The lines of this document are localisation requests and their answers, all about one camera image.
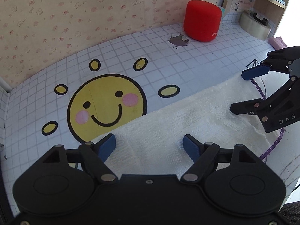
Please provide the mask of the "pink cloth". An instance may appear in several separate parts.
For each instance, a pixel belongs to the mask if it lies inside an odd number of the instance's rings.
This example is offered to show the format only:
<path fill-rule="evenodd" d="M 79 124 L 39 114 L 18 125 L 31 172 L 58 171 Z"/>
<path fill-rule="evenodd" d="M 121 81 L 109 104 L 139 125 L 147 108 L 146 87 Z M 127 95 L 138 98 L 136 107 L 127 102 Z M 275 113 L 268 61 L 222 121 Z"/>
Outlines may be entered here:
<path fill-rule="evenodd" d="M 269 38 L 268 43 L 274 48 L 274 50 L 280 50 L 288 47 L 282 37 Z"/>

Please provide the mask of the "red cylindrical speaker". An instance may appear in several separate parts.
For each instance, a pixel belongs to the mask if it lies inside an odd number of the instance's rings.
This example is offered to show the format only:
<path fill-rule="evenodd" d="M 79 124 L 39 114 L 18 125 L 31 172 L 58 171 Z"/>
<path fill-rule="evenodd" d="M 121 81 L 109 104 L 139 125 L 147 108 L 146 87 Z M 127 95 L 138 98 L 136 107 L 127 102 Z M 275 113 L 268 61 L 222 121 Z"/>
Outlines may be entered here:
<path fill-rule="evenodd" d="M 222 10 L 207 1 L 191 0 L 187 3 L 183 28 L 188 37 L 210 42 L 218 34 Z"/>

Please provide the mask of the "clear tape roll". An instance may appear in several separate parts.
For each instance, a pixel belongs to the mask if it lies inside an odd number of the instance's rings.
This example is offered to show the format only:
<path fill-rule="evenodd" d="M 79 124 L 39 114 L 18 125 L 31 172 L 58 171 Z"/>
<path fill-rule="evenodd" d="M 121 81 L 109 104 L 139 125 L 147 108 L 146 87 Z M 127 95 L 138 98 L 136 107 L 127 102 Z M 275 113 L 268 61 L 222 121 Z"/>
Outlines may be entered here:
<path fill-rule="evenodd" d="M 270 25 L 265 26 L 259 23 L 247 12 L 241 14 L 239 25 L 248 34 L 260 40 L 266 40 L 271 32 Z"/>

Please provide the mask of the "white towel purple trim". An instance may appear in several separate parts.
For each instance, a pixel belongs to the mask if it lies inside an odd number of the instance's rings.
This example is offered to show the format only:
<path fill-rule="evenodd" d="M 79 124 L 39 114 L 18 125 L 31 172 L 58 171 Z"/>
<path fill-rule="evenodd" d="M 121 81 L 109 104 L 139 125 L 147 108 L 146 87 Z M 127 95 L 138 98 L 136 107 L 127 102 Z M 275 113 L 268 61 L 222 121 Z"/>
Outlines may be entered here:
<path fill-rule="evenodd" d="M 183 148 L 187 134 L 221 148 L 243 144 L 258 157 L 266 158 L 282 139 L 282 133 L 266 133 L 257 116 L 235 115 L 229 109 L 233 103 L 259 96 L 252 82 L 235 76 L 137 118 L 113 130 L 116 148 L 105 163 L 117 176 L 181 176 L 193 163 Z"/>

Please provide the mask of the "teal capped white bottle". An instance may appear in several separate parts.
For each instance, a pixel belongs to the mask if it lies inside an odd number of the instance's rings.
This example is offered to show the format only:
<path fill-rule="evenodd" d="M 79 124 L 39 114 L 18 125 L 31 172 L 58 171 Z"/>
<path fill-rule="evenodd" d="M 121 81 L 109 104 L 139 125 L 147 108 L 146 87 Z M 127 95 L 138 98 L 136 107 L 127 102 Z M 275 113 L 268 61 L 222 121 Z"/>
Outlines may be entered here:
<path fill-rule="evenodd" d="M 219 6 L 221 12 L 222 12 L 222 17 L 221 18 L 224 18 L 225 16 L 225 8 L 223 8 L 222 6 Z"/>

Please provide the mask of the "small dark bottle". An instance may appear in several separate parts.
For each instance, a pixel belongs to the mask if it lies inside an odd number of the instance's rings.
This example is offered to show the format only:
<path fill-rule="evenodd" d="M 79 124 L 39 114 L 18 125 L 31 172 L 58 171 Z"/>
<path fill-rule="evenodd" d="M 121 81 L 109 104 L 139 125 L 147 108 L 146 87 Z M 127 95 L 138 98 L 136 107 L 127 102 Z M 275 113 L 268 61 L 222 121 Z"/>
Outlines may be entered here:
<path fill-rule="evenodd" d="M 268 24 L 269 24 L 269 20 L 268 20 L 266 17 L 264 17 L 263 15 L 261 15 L 261 14 L 258 14 L 258 13 L 256 13 L 256 12 L 251 11 L 251 12 L 250 12 L 250 16 L 251 16 L 255 21 L 259 22 L 260 24 L 262 24 L 262 25 L 264 25 L 264 26 L 268 26 Z"/>

